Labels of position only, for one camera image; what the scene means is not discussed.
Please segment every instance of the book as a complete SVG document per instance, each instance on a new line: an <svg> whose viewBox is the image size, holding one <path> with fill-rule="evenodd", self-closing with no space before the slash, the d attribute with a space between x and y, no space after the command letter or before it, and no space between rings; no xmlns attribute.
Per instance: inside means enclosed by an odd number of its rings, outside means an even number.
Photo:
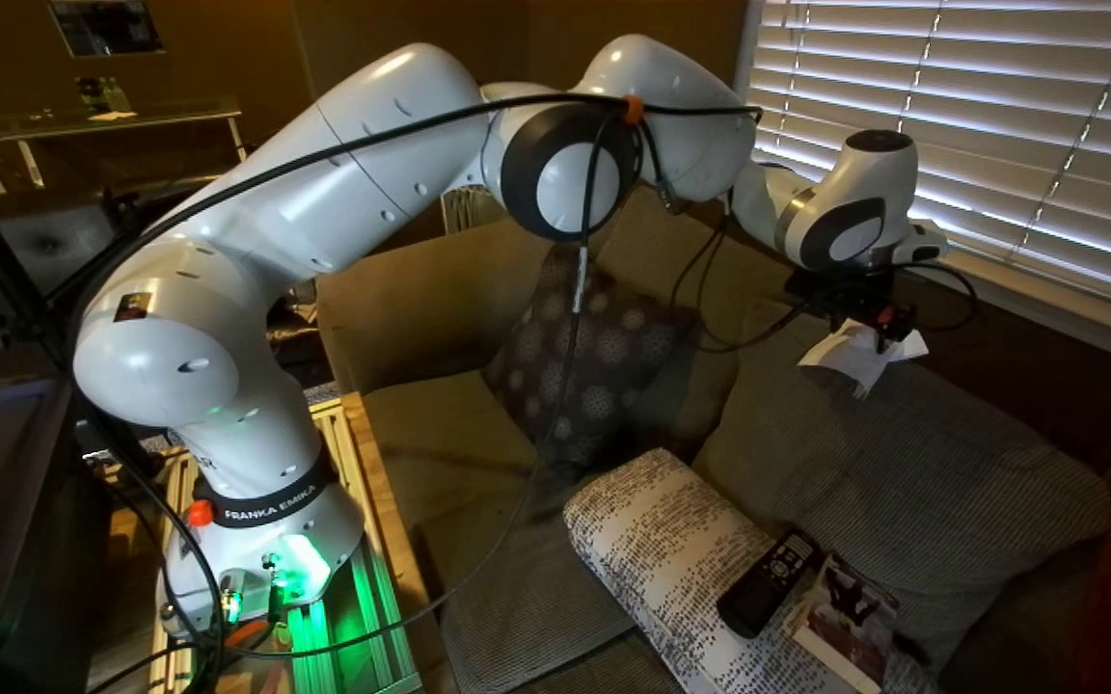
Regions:
<svg viewBox="0 0 1111 694"><path fill-rule="evenodd" d="M894 650L898 600L826 555L817 578L787 615L787 631L862 694L885 685Z"/></svg>

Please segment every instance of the pillow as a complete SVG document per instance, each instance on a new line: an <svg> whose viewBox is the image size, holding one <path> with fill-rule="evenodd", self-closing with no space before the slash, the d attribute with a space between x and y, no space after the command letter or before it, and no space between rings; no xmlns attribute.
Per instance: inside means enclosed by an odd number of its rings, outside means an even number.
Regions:
<svg viewBox="0 0 1111 694"><path fill-rule="evenodd" d="M585 474L633 456L630 403L696 342L696 311L667 308L592 263L583 311L570 315L575 253L553 247L522 324L481 378L539 464Z"/></svg>
<svg viewBox="0 0 1111 694"><path fill-rule="evenodd" d="M793 320L743 356L698 469L886 587L898 631L944 668L1004 583L1106 528L1106 486L925 366L890 366L865 401L797 369L820 337Z"/></svg>

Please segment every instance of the patterned pillow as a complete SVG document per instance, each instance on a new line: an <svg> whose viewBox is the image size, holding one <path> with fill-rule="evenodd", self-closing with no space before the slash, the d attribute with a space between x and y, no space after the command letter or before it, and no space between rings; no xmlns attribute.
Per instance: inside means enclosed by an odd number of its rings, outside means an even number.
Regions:
<svg viewBox="0 0 1111 694"><path fill-rule="evenodd" d="M687 348L696 311L622 284L592 263L570 311L575 247L553 247L513 337L481 369L539 464L585 474L635 456L630 403Z"/></svg>

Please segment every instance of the wall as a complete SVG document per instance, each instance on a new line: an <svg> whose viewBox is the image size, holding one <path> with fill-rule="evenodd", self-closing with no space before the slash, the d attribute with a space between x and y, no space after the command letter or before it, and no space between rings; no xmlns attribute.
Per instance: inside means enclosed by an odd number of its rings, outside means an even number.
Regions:
<svg viewBox="0 0 1111 694"><path fill-rule="evenodd" d="M743 0L292 0L311 92L361 60L436 42L477 82L575 83L602 42L664 37L734 76Z"/></svg>
<svg viewBox="0 0 1111 694"><path fill-rule="evenodd" d="M77 112L77 76L113 74L136 103L219 96L244 103L258 148L311 96L402 42L438 42L477 82L570 83L624 31L657 36L734 76L743 0L149 0L162 52L68 59L45 0L0 0L0 114ZM167 128L40 148L50 184L117 187L231 164L229 133ZM6 187L28 187L0 148Z"/></svg>
<svg viewBox="0 0 1111 694"><path fill-rule="evenodd" d="M309 103L291 0L149 0L149 13L167 52L68 59L45 0L0 0L0 114L73 112L82 108L73 82L89 74L121 76L136 103L231 92L244 103L246 144L261 144ZM229 154L225 144L229 133L208 140L208 132L180 128L117 144L68 140L41 151L41 164L58 164L58 184L77 184L77 178L117 173L89 162L94 151L176 158L193 148ZM15 158L0 154L0 164L15 187L24 182L13 169Z"/></svg>

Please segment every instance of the couch armrest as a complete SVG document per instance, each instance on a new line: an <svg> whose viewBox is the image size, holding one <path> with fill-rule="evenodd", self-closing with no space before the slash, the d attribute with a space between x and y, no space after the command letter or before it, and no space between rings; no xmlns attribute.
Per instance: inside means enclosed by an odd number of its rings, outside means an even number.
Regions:
<svg viewBox="0 0 1111 694"><path fill-rule="evenodd" d="M1075 648L1083 637L1079 615L1101 545L1103 540L1083 540L1020 576L985 613L985 619L963 637L941 671L941 685L949 694L1071 690Z"/></svg>
<svg viewBox="0 0 1111 694"><path fill-rule="evenodd" d="M548 243L513 218L370 253L318 280L338 388L481 366L525 308Z"/></svg>

